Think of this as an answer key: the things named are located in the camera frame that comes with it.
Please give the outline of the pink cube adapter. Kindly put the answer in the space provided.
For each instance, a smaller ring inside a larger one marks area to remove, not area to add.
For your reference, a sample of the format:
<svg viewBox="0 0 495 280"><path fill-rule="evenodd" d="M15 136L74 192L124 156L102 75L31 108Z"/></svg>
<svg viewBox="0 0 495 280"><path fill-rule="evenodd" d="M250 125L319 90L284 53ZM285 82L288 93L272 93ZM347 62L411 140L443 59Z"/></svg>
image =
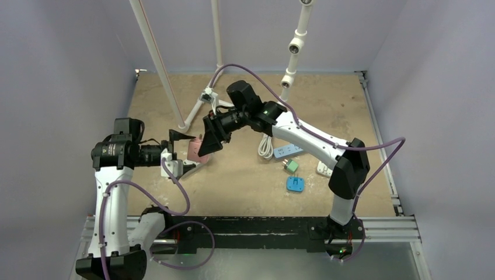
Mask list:
<svg viewBox="0 0 495 280"><path fill-rule="evenodd" d="M187 150L187 160L196 162L196 163L207 163L212 155L199 156L199 150L202 144L202 140L200 139L192 139L189 141L188 150Z"/></svg>

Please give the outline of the light blue power strip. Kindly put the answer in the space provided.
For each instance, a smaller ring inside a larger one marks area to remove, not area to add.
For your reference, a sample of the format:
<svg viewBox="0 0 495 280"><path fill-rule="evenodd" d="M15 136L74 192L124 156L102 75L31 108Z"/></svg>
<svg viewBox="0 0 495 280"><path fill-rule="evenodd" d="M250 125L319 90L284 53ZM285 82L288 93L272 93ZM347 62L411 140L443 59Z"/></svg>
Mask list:
<svg viewBox="0 0 495 280"><path fill-rule="evenodd" d="M301 149L300 147L290 143L288 145L284 145L278 148L274 148L273 150L273 156L276 159L285 159L288 157L296 156L301 153L303 153L304 150Z"/></svg>

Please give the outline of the green plug adapter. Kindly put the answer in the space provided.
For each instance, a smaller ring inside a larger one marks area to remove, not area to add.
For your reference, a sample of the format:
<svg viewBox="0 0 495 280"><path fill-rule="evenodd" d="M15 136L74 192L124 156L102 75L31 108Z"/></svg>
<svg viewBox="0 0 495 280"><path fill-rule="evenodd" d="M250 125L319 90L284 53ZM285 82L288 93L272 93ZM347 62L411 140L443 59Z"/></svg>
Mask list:
<svg viewBox="0 0 495 280"><path fill-rule="evenodd" d="M295 174L299 168L299 164L292 159L284 159L283 160L283 167L284 167L284 170L286 170L290 174Z"/></svg>

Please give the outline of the white USB power strip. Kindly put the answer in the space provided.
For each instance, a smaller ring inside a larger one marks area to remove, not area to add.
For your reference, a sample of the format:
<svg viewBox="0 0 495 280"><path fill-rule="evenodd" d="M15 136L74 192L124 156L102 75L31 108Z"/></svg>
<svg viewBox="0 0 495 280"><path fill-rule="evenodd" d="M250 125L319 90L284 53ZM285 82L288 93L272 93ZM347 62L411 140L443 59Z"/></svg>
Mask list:
<svg viewBox="0 0 495 280"><path fill-rule="evenodd" d="M192 175L194 172L196 172L199 168L203 166L202 163L200 162L195 162L192 160L184 160L183 161L183 172L180 178L185 178L187 176Z"/></svg>

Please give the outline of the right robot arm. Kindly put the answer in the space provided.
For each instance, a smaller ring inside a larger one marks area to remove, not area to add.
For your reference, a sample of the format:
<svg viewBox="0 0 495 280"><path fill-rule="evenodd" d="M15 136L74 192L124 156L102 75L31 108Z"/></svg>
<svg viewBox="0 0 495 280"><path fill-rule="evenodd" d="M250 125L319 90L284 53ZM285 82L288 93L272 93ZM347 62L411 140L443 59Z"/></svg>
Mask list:
<svg viewBox="0 0 495 280"><path fill-rule="evenodd" d="M287 106L261 101L244 80L232 83L226 92L233 105L226 112L212 110L203 118L205 131L198 155L220 151L231 134L245 126L298 146L332 170L329 188L334 198L327 228L334 237L348 233L357 191L370 170L363 141L335 138L298 121Z"/></svg>

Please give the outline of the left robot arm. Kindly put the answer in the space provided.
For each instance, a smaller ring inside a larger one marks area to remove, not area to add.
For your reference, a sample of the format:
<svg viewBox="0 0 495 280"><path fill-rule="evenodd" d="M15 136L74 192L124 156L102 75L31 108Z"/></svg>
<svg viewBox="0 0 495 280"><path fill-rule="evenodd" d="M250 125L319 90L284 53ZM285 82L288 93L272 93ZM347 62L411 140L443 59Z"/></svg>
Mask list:
<svg viewBox="0 0 495 280"><path fill-rule="evenodd" d="M117 118L113 133L91 151L97 186L95 227L88 255L75 263L75 272L85 279L143 279L154 238L171 236L174 223L169 218L190 210L190 199L179 183L185 173L184 164L177 159L174 142L191 140L192 136L171 129L168 140L149 145L143 139L144 132L143 121ZM186 202L185 210L170 210L132 181L135 168L155 166L178 186ZM130 187L154 203L143 211L131 234L127 227Z"/></svg>

